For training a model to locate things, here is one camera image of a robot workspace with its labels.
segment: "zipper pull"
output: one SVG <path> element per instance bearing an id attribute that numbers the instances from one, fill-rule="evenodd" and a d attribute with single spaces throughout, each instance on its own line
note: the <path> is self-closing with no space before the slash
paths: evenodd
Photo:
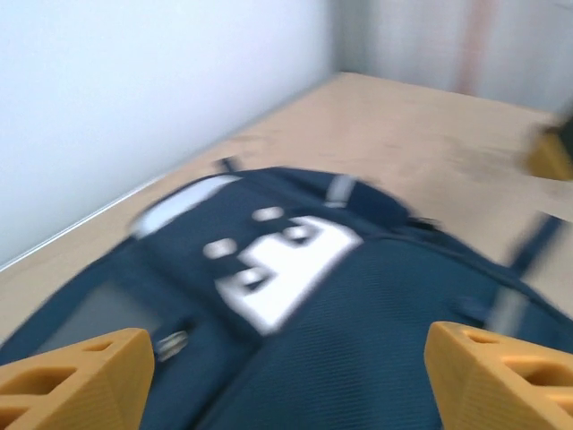
<path id="1" fill-rule="evenodd" d="M 163 363 L 169 358 L 176 356 L 187 346 L 188 341 L 187 331 L 176 331 L 159 340 L 154 348 L 156 359 L 159 363 Z"/>

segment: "backpack strap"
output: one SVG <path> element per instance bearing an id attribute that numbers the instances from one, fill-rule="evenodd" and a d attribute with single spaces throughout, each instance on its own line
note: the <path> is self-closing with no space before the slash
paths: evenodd
<path id="1" fill-rule="evenodd" d="M 220 159 L 217 164 L 223 173 L 235 173 L 241 170 L 236 157 L 225 157 Z"/>
<path id="2" fill-rule="evenodd" d="M 563 226 L 563 219 L 547 215 L 539 222 L 535 233 L 522 244 L 513 263 L 509 266 L 519 277 L 522 277 L 535 262 L 535 259 L 547 248 Z"/>
<path id="3" fill-rule="evenodd" d="M 563 220 L 552 215 L 544 217 L 535 233 L 522 244 L 509 265 L 519 277 L 532 267 L 535 259 L 557 236 Z M 485 328 L 508 336 L 515 336 L 526 313 L 529 299 L 514 289 L 501 287 L 493 302 L 493 308 Z"/>

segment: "white logo patch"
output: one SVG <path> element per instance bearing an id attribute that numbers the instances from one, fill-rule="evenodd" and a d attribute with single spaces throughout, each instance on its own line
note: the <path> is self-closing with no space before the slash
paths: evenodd
<path id="1" fill-rule="evenodd" d="M 223 300 L 261 334 L 280 329 L 328 271 L 363 240 L 350 228 L 316 217 L 293 218 L 315 234 L 299 245 L 279 233 L 262 236 L 238 259 L 273 274 L 254 291 L 232 280 L 217 281 Z"/>

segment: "orange 3d-printed part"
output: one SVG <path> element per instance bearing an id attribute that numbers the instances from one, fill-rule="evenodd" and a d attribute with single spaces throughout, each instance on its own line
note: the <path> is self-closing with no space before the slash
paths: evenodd
<path id="1" fill-rule="evenodd" d="M 435 322 L 424 359 L 445 430 L 573 428 L 573 356 Z"/>
<path id="2" fill-rule="evenodd" d="M 0 429 L 135 430 L 154 357 L 125 329 L 0 367 Z"/>
<path id="3" fill-rule="evenodd" d="M 526 157 L 526 167 L 532 176 L 570 181 L 573 179 L 573 162 L 567 146 L 556 133 L 537 136 L 535 146 Z"/>

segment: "navy blue backpack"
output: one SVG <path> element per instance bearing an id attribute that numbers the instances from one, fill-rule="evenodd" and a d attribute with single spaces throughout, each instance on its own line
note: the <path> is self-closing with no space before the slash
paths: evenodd
<path id="1" fill-rule="evenodd" d="M 446 320 L 573 352 L 520 280 L 351 176 L 227 171 L 155 203 L 0 349 L 0 364 L 125 327 L 156 356 L 141 429 L 441 427 L 423 364 Z"/>

